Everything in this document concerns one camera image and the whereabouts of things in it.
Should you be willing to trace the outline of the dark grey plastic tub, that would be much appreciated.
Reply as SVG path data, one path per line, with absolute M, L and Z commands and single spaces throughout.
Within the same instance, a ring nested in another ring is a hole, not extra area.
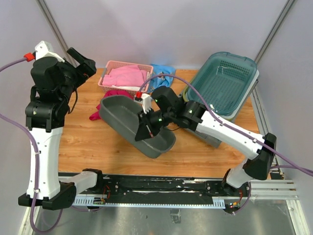
M 141 110 L 141 106 L 129 97 L 112 95 L 100 101 L 99 115 L 103 121 L 146 157 L 155 159 L 171 150 L 176 142 L 176 136 L 172 131 L 162 129 L 152 139 L 135 141 L 139 123 L 137 113 Z

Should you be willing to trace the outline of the white perforated plastic basket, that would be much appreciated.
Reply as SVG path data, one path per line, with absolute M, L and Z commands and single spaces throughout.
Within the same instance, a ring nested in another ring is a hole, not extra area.
M 243 99 L 240 101 L 238 107 L 229 115 L 225 116 L 225 115 L 221 115 L 222 118 L 231 121 L 234 123 L 236 117 L 238 116 L 240 110 L 242 109 L 242 107 L 244 106 L 245 102 L 247 101 L 248 97 L 251 95 L 253 89 L 255 88 L 255 86 L 258 83 L 258 77 L 259 77 L 259 70 L 256 71 L 255 76 L 251 82 L 251 84 L 249 85 Z

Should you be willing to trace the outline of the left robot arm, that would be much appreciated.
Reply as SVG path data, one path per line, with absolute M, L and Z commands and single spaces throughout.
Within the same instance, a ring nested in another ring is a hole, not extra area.
M 77 67 L 50 55 L 36 58 L 30 71 L 34 86 L 25 109 L 25 125 L 35 157 L 31 160 L 27 191 L 18 198 L 20 206 L 41 206 L 51 211 L 66 209 L 72 206 L 77 194 L 87 189 L 98 194 L 105 187 L 102 171 L 91 168 L 59 181 L 59 145 L 65 117 L 70 113 L 71 95 L 96 73 L 95 61 L 73 47 L 67 53 L 79 63 Z

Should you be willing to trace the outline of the teal translucent perforated basket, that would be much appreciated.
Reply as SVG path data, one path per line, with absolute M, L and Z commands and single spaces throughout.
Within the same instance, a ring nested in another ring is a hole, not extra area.
M 257 72 L 256 63 L 229 52 L 212 54 L 191 85 L 220 116 L 229 116 L 239 106 Z

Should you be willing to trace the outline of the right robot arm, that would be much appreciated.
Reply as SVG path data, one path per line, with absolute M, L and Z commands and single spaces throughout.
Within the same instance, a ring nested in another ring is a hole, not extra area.
M 155 137 L 161 128 L 170 123 L 178 127 L 215 137 L 239 150 L 245 160 L 229 169 L 222 180 L 222 191 L 234 195 L 251 180 L 266 180 L 274 158 L 277 137 L 272 133 L 256 134 L 212 113 L 196 101 L 184 101 L 165 86 L 151 95 L 137 92 L 134 100 L 142 105 L 138 113 L 138 130 L 135 141 Z

